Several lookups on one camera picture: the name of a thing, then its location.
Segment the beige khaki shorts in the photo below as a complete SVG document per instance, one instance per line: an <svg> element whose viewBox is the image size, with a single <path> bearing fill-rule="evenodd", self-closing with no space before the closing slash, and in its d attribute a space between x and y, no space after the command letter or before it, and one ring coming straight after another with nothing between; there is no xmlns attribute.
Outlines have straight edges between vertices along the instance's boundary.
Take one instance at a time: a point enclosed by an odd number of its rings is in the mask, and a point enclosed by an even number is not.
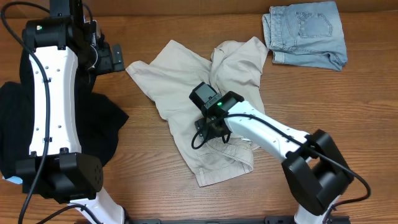
<svg viewBox="0 0 398 224"><path fill-rule="evenodd" d="M135 61L127 67L129 76L168 122L175 145L200 187L252 172L253 151L258 146L237 134L225 141L203 142L195 122L206 116L213 94L194 94L194 88L206 83L216 94L233 91L263 112L259 87L267 54L257 37L247 42L225 41L214 48L209 60L171 40L151 63Z"/></svg>

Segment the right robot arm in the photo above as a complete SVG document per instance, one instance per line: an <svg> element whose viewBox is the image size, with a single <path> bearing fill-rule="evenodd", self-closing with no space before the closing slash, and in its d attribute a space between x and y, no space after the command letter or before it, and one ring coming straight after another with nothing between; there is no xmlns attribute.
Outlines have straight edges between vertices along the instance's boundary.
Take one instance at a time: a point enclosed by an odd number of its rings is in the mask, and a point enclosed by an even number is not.
<svg viewBox="0 0 398 224"><path fill-rule="evenodd" d="M331 215L331 207L353 181L348 165L329 134L313 134L290 128L255 109L241 95L229 91L221 95L202 82L190 100L203 117L196 121L203 144L231 134L257 144L280 161L293 197L299 204L293 216L268 216L265 223L349 223L348 216Z"/></svg>

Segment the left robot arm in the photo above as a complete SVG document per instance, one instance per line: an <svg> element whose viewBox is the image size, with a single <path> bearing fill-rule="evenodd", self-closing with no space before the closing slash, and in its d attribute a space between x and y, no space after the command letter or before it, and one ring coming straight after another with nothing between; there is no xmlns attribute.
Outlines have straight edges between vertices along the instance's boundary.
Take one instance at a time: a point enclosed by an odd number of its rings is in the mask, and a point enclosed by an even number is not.
<svg viewBox="0 0 398 224"><path fill-rule="evenodd" d="M91 223L127 223L127 213L103 186L103 166L82 153L75 119L75 78L124 69L119 45L109 45L81 1L51 1L48 18L27 22L19 43L34 79L34 130L27 159L16 163L27 196L77 208Z"/></svg>

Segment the black garment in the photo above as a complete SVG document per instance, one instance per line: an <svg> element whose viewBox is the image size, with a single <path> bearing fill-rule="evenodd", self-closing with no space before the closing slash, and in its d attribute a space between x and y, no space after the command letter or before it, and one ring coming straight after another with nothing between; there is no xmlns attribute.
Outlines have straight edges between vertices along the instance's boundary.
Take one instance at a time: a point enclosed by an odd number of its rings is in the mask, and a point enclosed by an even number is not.
<svg viewBox="0 0 398 224"><path fill-rule="evenodd" d="M1 174L16 176L16 162L28 158L34 130L34 80L29 54L23 51L20 82L1 87ZM75 118L82 152L106 165L116 152L118 131L129 116L107 96L92 91L95 77L77 70Z"/></svg>

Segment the folded light denim shorts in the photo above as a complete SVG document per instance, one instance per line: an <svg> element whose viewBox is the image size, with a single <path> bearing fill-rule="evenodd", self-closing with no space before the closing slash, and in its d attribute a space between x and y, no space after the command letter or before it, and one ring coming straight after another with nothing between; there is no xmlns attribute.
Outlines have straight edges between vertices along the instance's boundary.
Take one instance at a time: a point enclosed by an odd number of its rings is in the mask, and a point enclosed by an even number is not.
<svg viewBox="0 0 398 224"><path fill-rule="evenodd" d="M272 6L262 25L274 63L340 71L348 62L334 1Z"/></svg>

